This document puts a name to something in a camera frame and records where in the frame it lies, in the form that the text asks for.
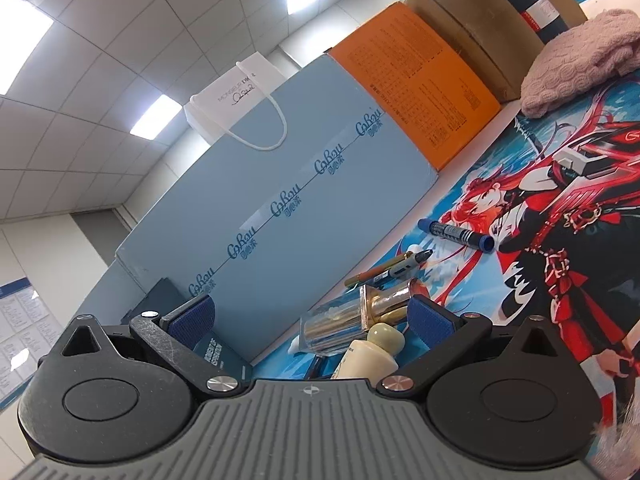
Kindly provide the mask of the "dark blue storage box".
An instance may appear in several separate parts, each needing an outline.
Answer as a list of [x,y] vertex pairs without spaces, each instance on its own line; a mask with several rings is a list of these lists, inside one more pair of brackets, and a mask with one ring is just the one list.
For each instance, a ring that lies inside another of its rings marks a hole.
[[174,285],[169,278],[162,278],[144,298],[121,319],[122,325],[127,325],[137,315],[145,311],[155,311],[165,315],[186,302],[186,296]]

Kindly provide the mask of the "dark blue booklet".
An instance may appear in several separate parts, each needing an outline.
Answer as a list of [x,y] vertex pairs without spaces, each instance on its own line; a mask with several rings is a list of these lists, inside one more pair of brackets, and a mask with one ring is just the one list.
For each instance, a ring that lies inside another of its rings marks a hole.
[[213,366],[220,368],[224,374],[232,376],[239,382],[249,382],[253,377],[253,367],[235,352],[215,332],[210,330],[194,346],[193,351]]

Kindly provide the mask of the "cream lotion bottle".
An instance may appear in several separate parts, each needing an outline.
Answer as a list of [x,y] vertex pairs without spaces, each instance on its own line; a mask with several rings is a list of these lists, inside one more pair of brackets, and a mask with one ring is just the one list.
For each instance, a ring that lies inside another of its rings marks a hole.
[[366,339],[354,340],[331,378],[367,379],[375,386],[398,370],[395,356],[405,347],[405,336],[386,323],[374,324]]

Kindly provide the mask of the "gold brown pen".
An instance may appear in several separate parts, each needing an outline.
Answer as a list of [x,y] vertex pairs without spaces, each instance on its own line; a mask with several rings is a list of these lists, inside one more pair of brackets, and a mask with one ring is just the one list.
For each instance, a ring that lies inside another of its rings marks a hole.
[[408,252],[404,252],[369,271],[348,278],[344,281],[344,286],[354,288],[359,285],[370,285],[380,288],[386,283],[404,278],[418,270],[432,255],[431,249],[422,249],[418,245],[412,245]]

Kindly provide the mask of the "blue marker pen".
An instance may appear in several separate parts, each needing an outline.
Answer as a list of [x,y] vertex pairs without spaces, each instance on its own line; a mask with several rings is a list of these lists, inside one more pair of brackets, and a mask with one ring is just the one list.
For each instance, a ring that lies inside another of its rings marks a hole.
[[469,229],[453,226],[452,224],[442,223],[429,218],[423,218],[418,221],[418,228],[433,236],[450,240],[459,245],[463,245],[474,250],[490,254],[495,249],[495,240],[488,234],[475,232]]

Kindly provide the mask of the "clear gold perfume bottle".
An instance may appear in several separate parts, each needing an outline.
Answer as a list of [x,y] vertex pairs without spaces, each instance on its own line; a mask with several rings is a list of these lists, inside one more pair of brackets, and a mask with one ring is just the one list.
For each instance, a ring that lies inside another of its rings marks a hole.
[[410,299],[420,295],[430,296],[417,278],[384,290],[361,285],[303,315],[288,352],[334,356],[367,336],[375,324],[405,322]]

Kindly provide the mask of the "anime printed desk mat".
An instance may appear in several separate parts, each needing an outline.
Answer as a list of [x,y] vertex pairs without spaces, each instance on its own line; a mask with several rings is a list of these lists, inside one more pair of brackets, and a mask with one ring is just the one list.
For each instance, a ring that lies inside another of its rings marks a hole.
[[594,89],[544,118],[515,116],[436,207],[441,222],[490,235],[483,255],[420,230],[420,272],[455,314],[499,325],[548,318],[602,403],[594,459],[639,467],[639,77]]

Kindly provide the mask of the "right light blue carton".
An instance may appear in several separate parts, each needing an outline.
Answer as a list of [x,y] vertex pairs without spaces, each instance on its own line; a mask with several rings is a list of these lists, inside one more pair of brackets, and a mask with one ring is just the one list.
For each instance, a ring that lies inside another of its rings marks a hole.
[[118,248],[143,287],[209,294],[243,359],[278,339],[433,186],[436,170],[320,56],[215,142]]

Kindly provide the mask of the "white paper shopping bag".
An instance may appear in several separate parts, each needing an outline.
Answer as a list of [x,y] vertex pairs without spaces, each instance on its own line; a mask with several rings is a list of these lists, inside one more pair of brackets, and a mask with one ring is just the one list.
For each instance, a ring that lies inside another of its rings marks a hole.
[[[288,136],[288,121],[272,92],[285,82],[285,76],[262,54],[255,52],[236,62],[183,107],[186,121],[209,144],[222,136],[258,152],[274,151]],[[238,136],[232,127],[260,102],[267,100],[280,120],[279,139],[271,145],[258,145]]]

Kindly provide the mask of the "orange carton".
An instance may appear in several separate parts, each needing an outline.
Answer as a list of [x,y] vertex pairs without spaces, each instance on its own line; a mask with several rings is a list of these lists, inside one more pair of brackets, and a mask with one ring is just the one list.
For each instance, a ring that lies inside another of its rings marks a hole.
[[436,170],[451,162],[501,105],[457,52],[396,2],[329,50]]

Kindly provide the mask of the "pink knitted cloth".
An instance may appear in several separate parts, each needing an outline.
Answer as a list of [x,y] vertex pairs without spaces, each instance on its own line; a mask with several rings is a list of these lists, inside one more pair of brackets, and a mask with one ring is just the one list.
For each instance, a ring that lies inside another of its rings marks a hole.
[[541,118],[613,77],[639,68],[639,17],[607,10],[552,39],[521,85],[521,112]]

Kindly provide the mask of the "brown cardboard box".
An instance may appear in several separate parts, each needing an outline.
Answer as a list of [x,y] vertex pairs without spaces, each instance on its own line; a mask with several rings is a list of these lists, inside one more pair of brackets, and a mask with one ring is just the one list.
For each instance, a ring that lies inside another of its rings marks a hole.
[[498,99],[521,84],[544,43],[508,0],[405,0],[463,58]]

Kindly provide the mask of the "wall notice board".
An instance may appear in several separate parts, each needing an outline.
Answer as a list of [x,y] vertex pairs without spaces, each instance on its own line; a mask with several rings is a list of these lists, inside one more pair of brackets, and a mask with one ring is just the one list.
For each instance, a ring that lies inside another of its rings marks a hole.
[[62,327],[28,278],[1,286],[0,406],[5,410],[26,388],[38,362]]

